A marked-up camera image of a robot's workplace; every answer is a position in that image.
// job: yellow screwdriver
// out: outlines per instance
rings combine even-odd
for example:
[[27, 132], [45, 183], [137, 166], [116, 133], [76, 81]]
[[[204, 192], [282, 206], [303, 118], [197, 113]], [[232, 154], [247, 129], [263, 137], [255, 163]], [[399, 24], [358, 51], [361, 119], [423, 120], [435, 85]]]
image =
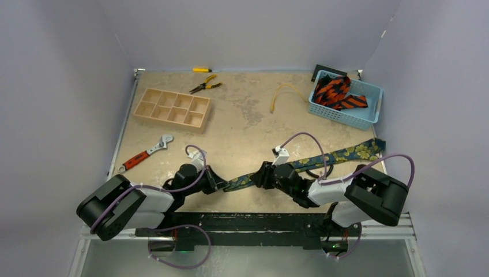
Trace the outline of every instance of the yellow screwdriver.
[[207, 68], [194, 68], [192, 70], [193, 72], [202, 72], [202, 73], [207, 73], [207, 72], [220, 72], [217, 70], [212, 70], [212, 69], [207, 69]]

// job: yellow string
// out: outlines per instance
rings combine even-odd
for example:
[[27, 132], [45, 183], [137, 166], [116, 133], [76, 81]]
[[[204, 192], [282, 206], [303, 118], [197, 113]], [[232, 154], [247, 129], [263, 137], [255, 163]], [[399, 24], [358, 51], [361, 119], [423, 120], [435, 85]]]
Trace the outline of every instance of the yellow string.
[[304, 95], [302, 95], [302, 93], [299, 92], [299, 90], [294, 87], [293, 85], [291, 84], [283, 84], [283, 85], [280, 85], [277, 90], [275, 91], [275, 95], [273, 95], [273, 99], [272, 99], [272, 105], [270, 106], [270, 113], [273, 113], [273, 111], [275, 111], [275, 99], [277, 99], [277, 94], [279, 93], [279, 90], [282, 88], [282, 87], [291, 87], [295, 90], [295, 92], [297, 92], [297, 94], [302, 98], [302, 100], [306, 103], [308, 103], [309, 101], [304, 97]]

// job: wooden organizer tray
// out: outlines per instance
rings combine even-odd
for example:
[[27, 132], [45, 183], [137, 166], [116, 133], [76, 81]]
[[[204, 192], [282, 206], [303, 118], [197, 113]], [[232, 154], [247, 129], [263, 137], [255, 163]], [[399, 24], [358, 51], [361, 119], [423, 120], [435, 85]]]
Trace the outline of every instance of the wooden organizer tray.
[[202, 133], [210, 111], [210, 98], [147, 88], [134, 116], [178, 129]]

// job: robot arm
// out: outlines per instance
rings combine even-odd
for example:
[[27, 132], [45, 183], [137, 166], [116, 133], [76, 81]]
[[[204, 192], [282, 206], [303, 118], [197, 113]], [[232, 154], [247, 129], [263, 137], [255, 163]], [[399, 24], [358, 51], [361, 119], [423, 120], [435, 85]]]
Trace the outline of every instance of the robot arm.
[[[211, 194], [228, 185], [214, 173], [210, 166], [206, 166], [202, 178], [194, 186], [180, 192], [172, 192], [189, 186], [197, 180], [204, 169], [200, 153], [190, 154], [189, 157], [192, 158], [191, 162], [183, 164], [171, 184], [163, 186], [164, 190], [170, 192], [146, 188], [133, 189], [100, 221], [93, 232], [102, 241], [108, 241], [124, 229], [145, 227], [154, 229], [163, 221], [165, 214], [176, 211], [184, 204], [186, 196], [200, 191]], [[117, 197], [136, 185], [122, 175], [115, 175], [82, 201], [76, 213], [92, 227]]]
[[[333, 207], [332, 221], [341, 227], [369, 219], [387, 226], [398, 224], [409, 192], [399, 180], [373, 168], [347, 181], [343, 181], [347, 176], [328, 181], [304, 179], [286, 163], [287, 150], [276, 147], [273, 153], [274, 162], [263, 162], [250, 177], [259, 188], [279, 189], [304, 208], [338, 202]], [[364, 166], [359, 165], [354, 173]]]

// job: red wrench handle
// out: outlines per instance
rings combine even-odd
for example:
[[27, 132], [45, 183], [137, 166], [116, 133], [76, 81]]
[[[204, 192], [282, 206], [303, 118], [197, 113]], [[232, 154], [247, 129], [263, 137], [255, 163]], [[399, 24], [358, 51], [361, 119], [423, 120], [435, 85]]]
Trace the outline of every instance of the red wrench handle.
[[141, 153], [137, 154], [136, 156], [130, 158], [127, 162], [123, 163], [122, 165], [126, 170], [130, 170], [136, 165], [138, 165], [140, 162], [145, 160], [147, 157], [149, 157], [149, 154], [146, 151], [142, 151]]

